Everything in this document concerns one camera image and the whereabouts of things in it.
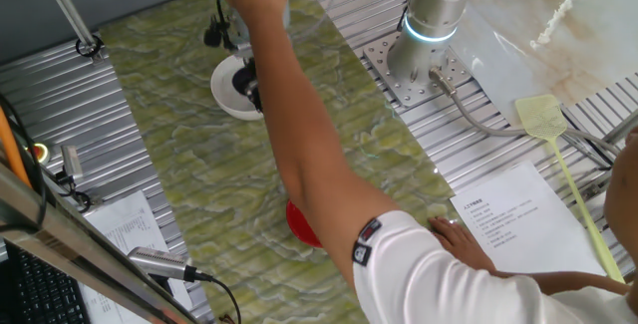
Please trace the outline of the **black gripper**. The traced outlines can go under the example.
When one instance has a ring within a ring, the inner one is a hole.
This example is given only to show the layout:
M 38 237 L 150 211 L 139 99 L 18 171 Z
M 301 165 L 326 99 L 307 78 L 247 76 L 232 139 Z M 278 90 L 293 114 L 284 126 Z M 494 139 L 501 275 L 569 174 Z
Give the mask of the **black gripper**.
M 246 96 L 248 100 L 253 104 L 256 111 L 261 113 L 263 111 L 260 95 L 258 91 L 258 81 L 256 74 L 256 65 L 255 60 L 250 59 L 246 65 L 246 68 L 249 72 L 249 81 L 246 87 Z

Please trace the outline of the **person's right hand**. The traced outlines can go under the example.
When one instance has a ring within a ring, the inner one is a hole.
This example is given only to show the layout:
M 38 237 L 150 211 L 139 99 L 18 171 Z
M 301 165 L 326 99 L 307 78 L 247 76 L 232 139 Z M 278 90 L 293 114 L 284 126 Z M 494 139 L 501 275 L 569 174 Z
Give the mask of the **person's right hand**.
M 444 217 L 430 218 L 429 223 L 435 238 L 456 259 L 476 270 L 496 272 L 493 262 L 464 227 Z

